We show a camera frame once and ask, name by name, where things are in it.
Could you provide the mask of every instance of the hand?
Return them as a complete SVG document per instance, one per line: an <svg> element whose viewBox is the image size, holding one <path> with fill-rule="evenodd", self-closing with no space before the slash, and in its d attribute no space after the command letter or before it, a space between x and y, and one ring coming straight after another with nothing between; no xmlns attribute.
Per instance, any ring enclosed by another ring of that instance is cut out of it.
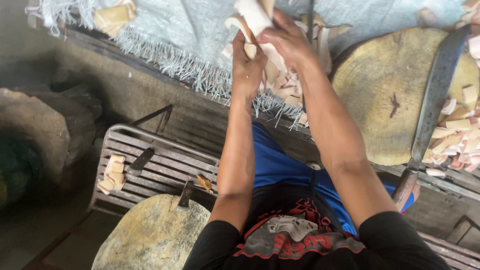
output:
<svg viewBox="0 0 480 270"><path fill-rule="evenodd" d="M274 9L273 20L279 29L265 29L257 37L258 43L272 43L285 59L285 64L297 71L303 64L318 61L312 46L290 17Z"/></svg>
<svg viewBox="0 0 480 270"><path fill-rule="evenodd" d="M258 92L262 81L263 70L267 64L267 56L257 47L257 56L250 60L245 54L245 37L241 31L233 39L233 84L232 102L247 100L251 102Z"/></svg>

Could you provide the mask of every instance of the blue shorts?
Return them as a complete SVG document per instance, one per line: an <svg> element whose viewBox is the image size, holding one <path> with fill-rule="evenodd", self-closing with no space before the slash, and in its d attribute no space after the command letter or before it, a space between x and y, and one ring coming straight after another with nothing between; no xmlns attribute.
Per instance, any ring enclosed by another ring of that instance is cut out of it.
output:
<svg viewBox="0 0 480 270"><path fill-rule="evenodd" d="M316 171L287 156L282 147L273 140L268 130L258 122L253 122L253 148L255 150L255 182L253 188L277 183L308 186L315 179L318 184L314 188L322 194L325 201L333 209L342 224L343 230L357 235L352 220L326 170ZM382 183L391 196L396 183L384 180L382 180ZM411 206L413 201L412 193L408 197L402 212Z"/></svg>

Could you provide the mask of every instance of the cleaver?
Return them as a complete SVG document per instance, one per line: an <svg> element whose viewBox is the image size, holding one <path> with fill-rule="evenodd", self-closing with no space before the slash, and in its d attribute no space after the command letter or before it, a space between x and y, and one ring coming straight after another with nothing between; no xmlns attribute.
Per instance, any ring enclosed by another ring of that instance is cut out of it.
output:
<svg viewBox="0 0 480 270"><path fill-rule="evenodd" d="M455 68L465 47L470 25L466 25L449 34L438 47L433 60L432 70L425 89L417 132L412 145L411 159L400 177L393 192L394 203L402 206L407 201L417 182L419 167L425 151L437 126L440 111L452 82Z"/></svg>

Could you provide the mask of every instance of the cloth fringe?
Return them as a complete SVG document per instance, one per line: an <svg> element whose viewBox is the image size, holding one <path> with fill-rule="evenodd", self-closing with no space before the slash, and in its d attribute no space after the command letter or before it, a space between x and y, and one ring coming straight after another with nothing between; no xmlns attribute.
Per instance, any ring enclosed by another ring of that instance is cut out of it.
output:
<svg viewBox="0 0 480 270"><path fill-rule="evenodd" d="M53 36L58 37L60 31L57 20L60 19L67 24L75 24L76 20L70 13L70 10L74 8L79 11L80 26L93 29L95 26L95 0L41 0L37 7L27 6L25 13L42 18L45 27L50 29ZM170 77L177 76L181 81L193 80L192 86L195 91L209 93L213 99L226 98L228 101L225 105L230 105L232 87L232 72L230 69L204 61L168 41L142 33L128 25L124 26L113 40L120 45L125 54L130 53L146 59L147 62L155 63L162 73ZM300 125L298 119L302 114L302 108L294 108L285 104L283 99L273 94L270 89L254 99L253 107L256 118L258 118L260 112L272 116L275 114L272 118L272 120L276 120L275 127L282 115L294 120L294 123L289 127L290 130L296 129Z"/></svg>

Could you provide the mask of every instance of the wooden cutting board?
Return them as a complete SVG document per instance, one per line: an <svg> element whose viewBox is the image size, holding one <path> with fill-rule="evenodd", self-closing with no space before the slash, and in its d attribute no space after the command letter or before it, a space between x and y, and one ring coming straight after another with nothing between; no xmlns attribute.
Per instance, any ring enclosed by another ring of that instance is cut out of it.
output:
<svg viewBox="0 0 480 270"><path fill-rule="evenodd" d="M446 36L438 29L407 28L354 45L335 60L333 88L360 127L370 161L410 160L431 65ZM449 97L462 102L462 89L469 85L478 93L479 70L464 51ZM464 107L474 109L475 103Z"/></svg>
<svg viewBox="0 0 480 270"><path fill-rule="evenodd" d="M148 198L125 214L100 247L93 270L182 269L210 212L190 200L177 212L180 197Z"/></svg>

